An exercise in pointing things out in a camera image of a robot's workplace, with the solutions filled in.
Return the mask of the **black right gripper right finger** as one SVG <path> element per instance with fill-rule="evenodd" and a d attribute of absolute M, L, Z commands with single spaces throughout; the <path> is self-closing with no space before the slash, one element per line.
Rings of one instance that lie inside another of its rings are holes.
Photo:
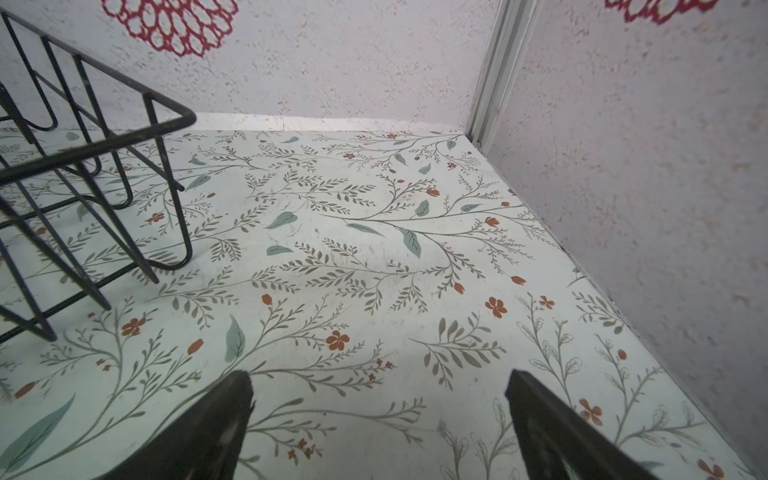
<path fill-rule="evenodd" d="M 505 396 L 529 478 L 654 478 L 531 373 L 513 370 Z"/>

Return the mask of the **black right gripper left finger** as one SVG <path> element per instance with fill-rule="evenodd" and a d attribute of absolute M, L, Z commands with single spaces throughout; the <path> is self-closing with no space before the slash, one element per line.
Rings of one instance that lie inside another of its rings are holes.
<path fill-rule="evenodd" d="M 244 371 L 233 371 L 104 479 L 232 479 L 254 406 Z"/>

